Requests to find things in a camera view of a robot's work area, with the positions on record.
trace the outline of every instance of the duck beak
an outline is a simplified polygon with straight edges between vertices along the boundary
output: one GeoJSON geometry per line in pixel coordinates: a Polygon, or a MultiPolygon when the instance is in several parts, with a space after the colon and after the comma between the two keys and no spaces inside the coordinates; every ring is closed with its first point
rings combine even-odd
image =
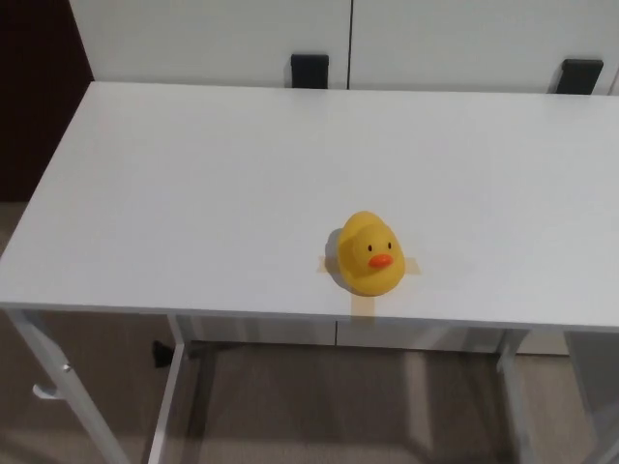
{"type": "Polygon", "coordinates": [[[377,254],[372,256],[368,264],[371,268],[382,269],[391,265],[394,262],[394,258],[389,254],[377,254]]]}

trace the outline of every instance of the duck body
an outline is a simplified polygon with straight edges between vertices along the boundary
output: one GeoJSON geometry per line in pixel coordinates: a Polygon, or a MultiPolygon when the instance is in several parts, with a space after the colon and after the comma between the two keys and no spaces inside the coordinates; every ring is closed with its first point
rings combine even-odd
{"type": "Polygon", "coordinates": [[[380,217],[368,211],[355,213],[341,229],[338,265],[351,289],[369,297],[392,290],[406,270],[396,235],[380,217]]]}

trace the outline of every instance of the white cabinet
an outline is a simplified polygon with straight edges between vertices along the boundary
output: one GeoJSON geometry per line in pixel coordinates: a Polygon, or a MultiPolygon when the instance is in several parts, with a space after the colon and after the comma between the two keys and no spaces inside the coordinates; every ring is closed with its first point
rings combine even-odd
{"type": "Polygon", "coordinates": [[[355,0],[351,89],[545,93],[563,59],[619,67],[613,0],[355,0]]]}
{"type": "Polygon", "coordinates": [[[345,88],[349,0],[71,0],[96,80],[282,87],[327,53],[345,88]]]}

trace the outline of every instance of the duck head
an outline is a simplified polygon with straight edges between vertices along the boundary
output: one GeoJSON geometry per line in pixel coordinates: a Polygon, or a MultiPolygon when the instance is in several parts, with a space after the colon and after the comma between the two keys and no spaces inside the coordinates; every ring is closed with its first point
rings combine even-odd
{"type": "Polygon", "coordinates": [[[352,253],[358,266],[367,273],[389,268],[401,255],[398,240],[383,223],[363,227],[356,235],[352,253]]]}

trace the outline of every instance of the floor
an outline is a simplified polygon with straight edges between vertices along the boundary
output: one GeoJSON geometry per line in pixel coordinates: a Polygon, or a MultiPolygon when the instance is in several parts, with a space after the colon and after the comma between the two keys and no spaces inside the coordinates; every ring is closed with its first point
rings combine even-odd
{"type": "MultiPolygon", "coordinates": [[[[0,253],[22,212],[0,204],[0,253]]],[[[164,318],[45,317],[135,463],[146,463],[166,369],[153,339],[164,318]]],[[[103,463],[62,401],[41,401],[45,375],[0,314],[0,462],[103,463]]],[[[513,462],[505,400],[486,355],[243,345],[221,347],[204,439],[208,462],[466,464],[513,462]]],[[[539,462],[571,464],[592,448],[567,357],[518,357],[539,462]]]]}

